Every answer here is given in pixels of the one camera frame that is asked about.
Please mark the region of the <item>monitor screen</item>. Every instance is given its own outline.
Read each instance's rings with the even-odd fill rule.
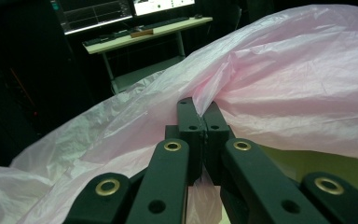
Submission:
[[[50,0],[66,35],[132,18],[129,0]]]
[[[142,16],[176,7],[194,5],[195,0],[132,0],[135,14]]]

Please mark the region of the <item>metal bolt hole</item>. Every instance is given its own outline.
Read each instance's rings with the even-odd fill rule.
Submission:
[[[282,208],[288,212],[288,213],[292,213],[292,214],[298,214],[300,213],[300,206],[298,206],[298,204],[296,204],[293,201],[290,200],[284,200],[281,203]]]
[[[149,211],[153,214],[159,214],[164,212],[165,207],[166,207],[165,202],[161,200],[155,200],[149,204]]]

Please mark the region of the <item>keyboard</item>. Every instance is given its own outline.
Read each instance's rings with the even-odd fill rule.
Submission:
[[[170,19],[167,21],[159,21],[153,24],[149,24],[149,25],[145,25],[142,27],[143,30],[149,30],[149,29],[154,29],[154,28],[158,28],[160,26],[165,26],[165,25],[170,25],[170,24],[174,24],[177,23],[179,21],[188,21],[189,17],[179,17],[179,18],[174,18],[174,19]]]

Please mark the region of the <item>black bracket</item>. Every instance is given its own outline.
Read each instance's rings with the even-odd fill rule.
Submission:
[[[200,117],[186,98],[177,116],[145,170],[96,176],[64,223],[185,223],[187,186],[203,165],[231,223],[358,223],[356,188],[322,172],[290,180],[258,144],[235,137],[215,102]]]

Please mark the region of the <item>pink plastic sheet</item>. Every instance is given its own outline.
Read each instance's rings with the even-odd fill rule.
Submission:
[[[0,223],[60,223],[94,176],[145,168],[187,96],[238,137],[358,158],[358,7],[268,16],[68,121],[0,167]],[[219,222],[206,176],[189,197],[188,223]]]

